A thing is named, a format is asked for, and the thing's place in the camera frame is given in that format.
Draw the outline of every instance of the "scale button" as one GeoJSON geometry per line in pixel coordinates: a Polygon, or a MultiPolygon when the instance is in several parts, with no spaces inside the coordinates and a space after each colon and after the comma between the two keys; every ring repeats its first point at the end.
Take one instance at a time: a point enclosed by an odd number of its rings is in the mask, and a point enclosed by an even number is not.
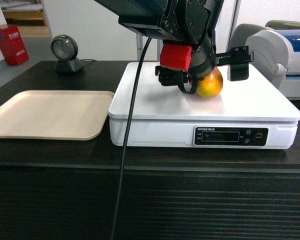
{"type": "Polygon", "coordinates": [[[245,140],[243,140],[243,143],[245,145],[248,145],[251,142],[251,140],[249,138],[246,138],[245,140]]]}
{"type": "Polygon", "coordinates": [[[256,133],[255,135],[254,135],[254,140],[256,141],[256,142],[261,142],[263,139],[264,139],[264,134],[263,133],[261,133],[261,132],[258,132],[258,133],[256,133]]]}

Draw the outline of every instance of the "robotic arm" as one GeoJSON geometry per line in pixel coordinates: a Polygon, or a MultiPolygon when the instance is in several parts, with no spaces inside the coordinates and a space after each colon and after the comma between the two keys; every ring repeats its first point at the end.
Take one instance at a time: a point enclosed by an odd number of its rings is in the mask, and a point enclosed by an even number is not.
{"type": "MultiPolygon", "coordinates": [[[[163,86],[183,85],[188,75],[196,83],[215,68],[218,59],[212,39],[224,0],[95,1],[118,15],[124,27],[163,40],[161,66],[156,69],[157,74],[169,76],[169,82],[160,81],[163,86]]],[[[192,86],[190,92],[181,90],[193,94],[197,87],[192,86]]]]}

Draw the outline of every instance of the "printer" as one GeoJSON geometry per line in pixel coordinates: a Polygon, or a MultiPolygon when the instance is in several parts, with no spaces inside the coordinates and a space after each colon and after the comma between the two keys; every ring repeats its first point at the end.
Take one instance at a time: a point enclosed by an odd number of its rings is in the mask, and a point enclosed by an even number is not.
{"type": "Polygon", "coordinates": [[[300,29],[261,30],[246,45],[252,64],[285,97],[300,100],[300,29]]]}

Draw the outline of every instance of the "beige tray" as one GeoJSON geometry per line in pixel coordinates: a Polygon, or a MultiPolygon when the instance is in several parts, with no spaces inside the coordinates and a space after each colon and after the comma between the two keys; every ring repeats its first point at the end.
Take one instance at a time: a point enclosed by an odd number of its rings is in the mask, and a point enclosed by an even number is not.
{"type": "Polygon", "coordinates": [[[90,140],[99,135],[110,91],[30,90],[0,106],[0,138],[90,140]]]}

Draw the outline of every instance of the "white scale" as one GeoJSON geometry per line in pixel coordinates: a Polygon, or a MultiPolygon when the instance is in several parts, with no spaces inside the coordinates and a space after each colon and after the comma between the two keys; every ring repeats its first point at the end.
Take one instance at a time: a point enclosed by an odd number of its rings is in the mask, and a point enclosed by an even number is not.
{"type": "MultiPolygon", "coordinates": [[[[252,65],[243,81],[229,81],[228,66],[218,67],[223,89],[212,98],[161,86],[158,65],[143,63],[128,146],[288,149],[293,144],[300,111],[252,65]]],[[[128,64],[109,108],[117,146],[123,145],[137,67],[128,64]]]]}

